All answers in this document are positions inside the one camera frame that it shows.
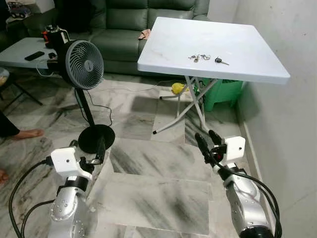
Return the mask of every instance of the fan stand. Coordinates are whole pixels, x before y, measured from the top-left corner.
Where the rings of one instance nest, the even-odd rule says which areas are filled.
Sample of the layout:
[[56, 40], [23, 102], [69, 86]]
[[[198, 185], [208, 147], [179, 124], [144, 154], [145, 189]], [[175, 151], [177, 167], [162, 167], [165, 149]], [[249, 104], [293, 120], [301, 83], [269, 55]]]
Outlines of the fan stand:
[[101, 136], [103, 136], [105, 141], [105, 149], [108, 149], [114, 142], [114, 131], [107, 125], [95, 124], [84, 91], [78, 88], [75, 90], [84, 108], [88, 123], [90, 125], [88, 128], [84, 129], [78, 137], [79, 148], [86, 153], [95, 154], [98, 149], [99, 139]]

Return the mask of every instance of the leather sofa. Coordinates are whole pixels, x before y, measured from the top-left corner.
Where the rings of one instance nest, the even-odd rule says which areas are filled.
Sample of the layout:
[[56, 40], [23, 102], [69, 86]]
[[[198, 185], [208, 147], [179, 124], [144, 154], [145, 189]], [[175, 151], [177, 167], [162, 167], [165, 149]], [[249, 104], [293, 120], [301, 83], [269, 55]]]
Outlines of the leather sofa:
[[[71, 33], [71, 39], [94, 43], [101, 51], [105, 71], [144, 74], [137, 70], [137, 60], [146, 43], [138, 40], [142, 30], [151, 29], [156, 17], [208, 21], [209, 0], [91, 0], [96, 7], [90, 22], [92, 33]], [[31, 37], [40, 37], [43, 28], [56, 19], [55, 9], [24, 20]]]

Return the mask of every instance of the white table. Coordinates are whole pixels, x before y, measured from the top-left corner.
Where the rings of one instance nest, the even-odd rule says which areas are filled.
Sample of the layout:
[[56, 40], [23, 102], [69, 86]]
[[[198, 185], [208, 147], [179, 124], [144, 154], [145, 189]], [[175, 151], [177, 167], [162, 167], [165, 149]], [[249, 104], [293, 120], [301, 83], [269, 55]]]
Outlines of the white table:
[[[195, 63], [189, 56], [210, 55], [210, 60]], [[220, 57], [224, 62], [216, 63]], [[193, 102], [175, 120], [153, 133], [160, 132], [180, 120], [195, 105], [203, 128], [204, 110], [198, 100], [216, 82], [213, 80], [198, 97], [192, 83], [197, 77], [250, 82], [285, 84], [290, 78], [279, 59], [252, 25], [184, 20], [158, 17], [138, 60], [138, 70], [184, 75]]]
[[[42, 51], [45, 55], [32, 61], [24, 59], [37, 51]], [[56, 53], [55, 50], [46, 48], [43, 38], [27, 37], [0, 53], [0, 66], [47, 69], [46, 60], [51, 52]]]

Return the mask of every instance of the keys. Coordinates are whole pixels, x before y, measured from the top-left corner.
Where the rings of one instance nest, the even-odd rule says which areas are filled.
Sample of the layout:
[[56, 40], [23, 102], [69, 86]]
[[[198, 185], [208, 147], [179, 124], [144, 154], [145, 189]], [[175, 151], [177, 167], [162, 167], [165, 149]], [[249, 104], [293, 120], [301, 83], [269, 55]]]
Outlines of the keys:
[[229, 65], [228, 63], [223, 62], [222, 59], [220, 59], [219, 57], [215, 58], [214, 61], [216, 63], [223, 63], [223, 64], [226, 64], [226, 65]]
[[194, 62], [197, 63], [199, 59], [209, 60], [210, 56], [206, 55], [195, 55], [188, 57], [190, 60], [194, 59]]

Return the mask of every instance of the foot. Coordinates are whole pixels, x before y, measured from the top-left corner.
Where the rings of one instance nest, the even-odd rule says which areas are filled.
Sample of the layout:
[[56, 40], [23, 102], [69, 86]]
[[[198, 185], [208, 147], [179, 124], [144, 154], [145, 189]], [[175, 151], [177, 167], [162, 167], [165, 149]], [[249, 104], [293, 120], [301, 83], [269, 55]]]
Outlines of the foot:
[[7, 181], [9, 176], [5, 173], [4, 170], [0, 170], [0, 184], [5, 183]]
[[26, 138], [33, 138], [44, 135], [44, 131], [41, 129], [34, 130], [21, 130], [17, 135], [14, 135], [12, 138], [14, 140], [21, 140]]

